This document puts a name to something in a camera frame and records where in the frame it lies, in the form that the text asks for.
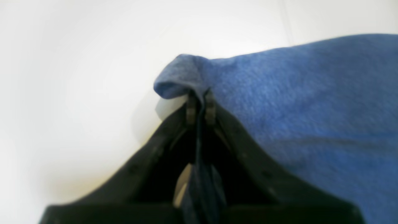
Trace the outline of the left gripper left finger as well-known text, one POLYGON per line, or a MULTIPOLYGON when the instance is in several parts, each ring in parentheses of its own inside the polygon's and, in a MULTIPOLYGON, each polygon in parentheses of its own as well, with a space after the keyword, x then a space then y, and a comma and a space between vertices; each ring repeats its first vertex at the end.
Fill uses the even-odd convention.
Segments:
POLYGON ((177 179, 195 156, 199 100, 169 115, 108 181, 85 197, 46 208, 40 224, 183 224, 173 205, 177 179))

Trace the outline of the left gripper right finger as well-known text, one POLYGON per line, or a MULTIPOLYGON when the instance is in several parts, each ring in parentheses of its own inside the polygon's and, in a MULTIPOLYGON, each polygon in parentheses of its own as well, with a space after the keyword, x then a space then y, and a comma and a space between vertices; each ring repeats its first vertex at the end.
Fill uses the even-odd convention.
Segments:
POLYGON ((274 161, 211 91, 204 99, 204 161, 221 177, 221 224, 364 224, 354 204, 274 161))

